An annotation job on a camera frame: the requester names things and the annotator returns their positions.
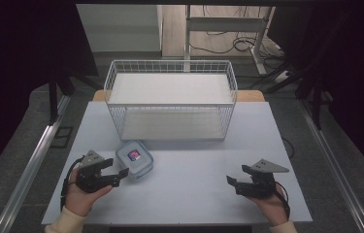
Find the clear plastic lidded container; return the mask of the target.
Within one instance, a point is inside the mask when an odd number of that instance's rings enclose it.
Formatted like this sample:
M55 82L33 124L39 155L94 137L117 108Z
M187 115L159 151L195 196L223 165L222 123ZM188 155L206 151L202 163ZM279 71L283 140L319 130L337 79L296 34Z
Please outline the clear plastic lidded container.
M140 141L129 141L116 150L116 158L133 180L143 178L153 169L154 159Z

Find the person's right hand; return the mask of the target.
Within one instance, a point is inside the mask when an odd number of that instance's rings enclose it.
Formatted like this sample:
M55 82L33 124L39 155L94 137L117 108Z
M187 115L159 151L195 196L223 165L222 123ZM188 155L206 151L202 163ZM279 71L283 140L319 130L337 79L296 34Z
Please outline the person's right hand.
M248 200L256 204L261 213L268 219L272 226L279 226L288 222L285 207L281 199L276 195L267 199L249 197Z

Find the black stand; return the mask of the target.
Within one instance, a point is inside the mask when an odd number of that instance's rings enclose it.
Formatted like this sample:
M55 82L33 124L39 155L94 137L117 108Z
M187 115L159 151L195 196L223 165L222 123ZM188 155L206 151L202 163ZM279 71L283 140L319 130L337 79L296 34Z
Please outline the black stand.
M99 90L102 85L96 83L91 78L80 73L79 71L70 68L62 67L55 69L50 73L49 77L49 98L50 98L50 121L49 125L54 125L58 119L59 111L61 108L58 106L57 102L57 90L60 89L65 96L71 96L75 92L75 88L70 80L73 77L80 82Z
M312 61L305 68L296 71L283 81L268 87L264 90L264 93L274 93L277 90L291 84L296 81L301 81L295 90L295 97L299 100L306 100L311 94L313 96L311 105L312 113L311 120L317 130L321 129L320 124L320 107L321 107L321 93L323 90L322 76L319 74L319 61Z

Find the black floor socket frame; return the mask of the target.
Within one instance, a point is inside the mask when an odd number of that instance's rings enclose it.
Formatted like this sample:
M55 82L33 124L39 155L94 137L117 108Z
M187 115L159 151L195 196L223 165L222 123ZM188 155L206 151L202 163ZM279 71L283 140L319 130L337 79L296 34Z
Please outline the black floor socket frame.
M52 149L66 149L73 133L72 126L61 126L57 129L50 147Z

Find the white desk frame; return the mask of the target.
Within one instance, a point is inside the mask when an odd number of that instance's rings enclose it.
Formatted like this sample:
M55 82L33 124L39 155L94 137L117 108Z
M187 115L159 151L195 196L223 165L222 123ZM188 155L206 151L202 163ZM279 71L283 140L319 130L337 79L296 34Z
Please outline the white desk frame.
M192 32L247 32L255 33L255 42L249 51L254 61L258 74L266 76L267 71L263 65L260 48L267 30L273 8L267 7L262 17L193 17L191 6L185 6L185 39L183 58L190 58L190 34Z

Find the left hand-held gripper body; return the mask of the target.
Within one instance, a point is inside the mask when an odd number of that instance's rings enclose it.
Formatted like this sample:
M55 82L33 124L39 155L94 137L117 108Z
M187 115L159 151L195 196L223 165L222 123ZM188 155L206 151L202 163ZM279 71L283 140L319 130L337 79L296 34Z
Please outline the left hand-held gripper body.
M94 193L97 190L111 185L113 175L102 176L101 163L106 160L103 156L90 150L84 157L79 167L76 185L86 193Z

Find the white cabinet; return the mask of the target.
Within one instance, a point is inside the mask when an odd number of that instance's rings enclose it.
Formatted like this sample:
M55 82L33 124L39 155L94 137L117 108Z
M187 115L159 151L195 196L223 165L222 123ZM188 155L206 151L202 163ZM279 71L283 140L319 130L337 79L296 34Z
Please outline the white cabinet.
M77 4L93 52L159 52L161 5Z

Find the dark curtain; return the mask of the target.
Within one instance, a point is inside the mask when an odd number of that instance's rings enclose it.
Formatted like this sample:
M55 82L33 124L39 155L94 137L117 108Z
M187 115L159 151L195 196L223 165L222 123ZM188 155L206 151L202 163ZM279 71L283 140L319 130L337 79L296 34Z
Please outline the dark curtain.
M302 68L317 54L339 12L336 7L277 7L268 37L293 59L295 68ZM331 114L364 155L364 0L353 0L319 74L324 90L332 96Z
M97 74L75 0L0 0L0 155L35 88Z

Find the wooden board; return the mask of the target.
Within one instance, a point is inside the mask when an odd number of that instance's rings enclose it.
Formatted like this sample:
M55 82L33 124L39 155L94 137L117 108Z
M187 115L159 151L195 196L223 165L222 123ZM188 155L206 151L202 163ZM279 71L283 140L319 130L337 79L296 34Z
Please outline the wooden board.
M93 101L101 102L104 100L104 92L97 90L93 96ZM265 98L259 90L239 90L237 96L238 102L264 102Z

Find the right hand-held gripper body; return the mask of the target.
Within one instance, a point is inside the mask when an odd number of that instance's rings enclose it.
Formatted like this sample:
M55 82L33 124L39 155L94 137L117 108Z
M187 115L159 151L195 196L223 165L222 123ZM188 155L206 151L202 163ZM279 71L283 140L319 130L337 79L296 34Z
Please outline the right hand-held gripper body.
M287 168L265 159L260 159L249 167L254 171L254 174L250 175L251 182L238 182L239 186L235 187L235 190L238 195L258 199L269 198L276 192L275 173L289 172Z

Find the person's left hand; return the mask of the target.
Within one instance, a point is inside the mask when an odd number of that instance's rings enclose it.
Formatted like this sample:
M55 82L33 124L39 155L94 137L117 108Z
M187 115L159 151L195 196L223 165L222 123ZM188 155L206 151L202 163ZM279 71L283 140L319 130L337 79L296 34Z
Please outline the person's left hand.
M66 194L65 207L72 213L78 216L87 216L93 204L101 197L112 191L111 185L105 186L94 193L86 193L76 185L78 168L72 171L68 182L68 190Z

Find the white power strip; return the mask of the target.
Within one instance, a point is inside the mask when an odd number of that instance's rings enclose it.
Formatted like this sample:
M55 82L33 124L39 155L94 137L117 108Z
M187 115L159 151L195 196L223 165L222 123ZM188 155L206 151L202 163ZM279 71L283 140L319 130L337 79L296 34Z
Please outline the white power strip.
M291 73L289 71L283 71L275 78L275 82L280 83L280 82L284 81L285 79L287 79L290 75L291 75Z

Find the metal floor rail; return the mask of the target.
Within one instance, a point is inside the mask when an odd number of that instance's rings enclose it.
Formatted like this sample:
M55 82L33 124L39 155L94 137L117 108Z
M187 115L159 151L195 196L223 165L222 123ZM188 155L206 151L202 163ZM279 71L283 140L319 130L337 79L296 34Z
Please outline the metal floor rail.
M316 141L318 148L321 154L326 161L330 173L339 188L341 195L343 196L345 203L347 204L347 208L350 211L350 214L360 231L360 233L364 233L364 207L361 204L359 198L356 193L353 191L349 181L345 173L343 172L337 158L335 157L334 152L331 150L324 134L322 131L315 125L313 121L313 112L310 110L310 105L305 100L298 100L298 104L302 110L304 119L308 124L314 140Z
M7 204L4 207L0 215L0 233L9 233L16 218L18 212L33 184L38 171L45 159L45 156L50 148L51 141L53 140L56 131L59 128L61 120L65 116L65 111L68 107L71 98L63 95L60 101L56 105L56 118L52 125L48 125L36 148L34 149L28 163L25 166L23 173L21 174L17 185L12 192Z

